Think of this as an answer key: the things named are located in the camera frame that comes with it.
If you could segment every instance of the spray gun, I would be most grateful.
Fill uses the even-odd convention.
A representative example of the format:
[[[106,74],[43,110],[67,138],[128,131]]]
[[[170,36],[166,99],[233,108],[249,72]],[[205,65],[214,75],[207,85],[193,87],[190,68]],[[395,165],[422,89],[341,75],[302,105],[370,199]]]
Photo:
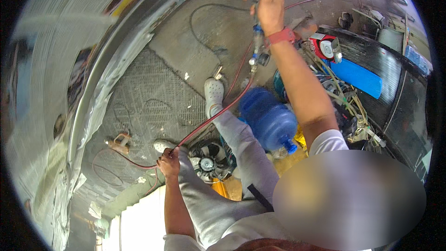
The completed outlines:
[[[255,10],[257,10],[259,0],[253,0]],[[254,13],[254,26],[253,26],[253,46],[254,53],[251,59],[249,59],[249,65],[251,65],[251,74],[257,71],[257,66],[260,64],[266,66],[269,62],[269,53],[264,44],[265,35],[260,26],[260,21],[257,16],[257,11]]]

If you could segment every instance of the sleeve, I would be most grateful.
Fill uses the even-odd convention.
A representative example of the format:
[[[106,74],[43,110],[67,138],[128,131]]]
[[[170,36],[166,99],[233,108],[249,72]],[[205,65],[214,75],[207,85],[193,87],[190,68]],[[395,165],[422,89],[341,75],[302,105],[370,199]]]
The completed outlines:
[[[308,156],[333,150],[348,150],[348,146],[339,130],[331,129],[317,136],[311,145]]]
[[[205,251],[190,236],[183,234],[166,234],[164,237],[164,251]]]

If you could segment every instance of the motor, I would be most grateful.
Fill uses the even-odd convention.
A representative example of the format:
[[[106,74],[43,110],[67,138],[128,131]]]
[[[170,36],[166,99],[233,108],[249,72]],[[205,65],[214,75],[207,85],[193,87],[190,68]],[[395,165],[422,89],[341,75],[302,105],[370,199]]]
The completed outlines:
[[[214,178],[223,181],[235,168],[235,163],[226,156],[225,149],[211,140],[192,146],[189,157],[195,173],[206,183],[213,183]]]

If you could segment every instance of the blue water jug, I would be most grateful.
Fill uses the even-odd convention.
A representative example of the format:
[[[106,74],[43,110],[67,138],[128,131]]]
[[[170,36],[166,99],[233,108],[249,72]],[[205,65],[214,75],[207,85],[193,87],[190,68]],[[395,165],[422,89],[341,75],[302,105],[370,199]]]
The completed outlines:
[[[239,110],[264,149],[285,147],[289,154],[297,150],[291,141],[298,130],[296,116],[271,92],[263,87],[248,90],[240,100]]]

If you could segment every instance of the black strap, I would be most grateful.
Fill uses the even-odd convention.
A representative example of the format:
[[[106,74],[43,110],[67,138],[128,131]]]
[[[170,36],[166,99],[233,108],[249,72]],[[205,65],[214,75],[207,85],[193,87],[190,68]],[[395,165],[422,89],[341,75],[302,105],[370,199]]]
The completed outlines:
[[[265,208],[267,212],[274,212],[274,208],[270,204],[270,202],[263,197],[263,195],[254,187],[254,184],[251,184],[248,186],[249,192],[251,192],[254,195],[254,198],[256,198],[259,203],[261,203]]]

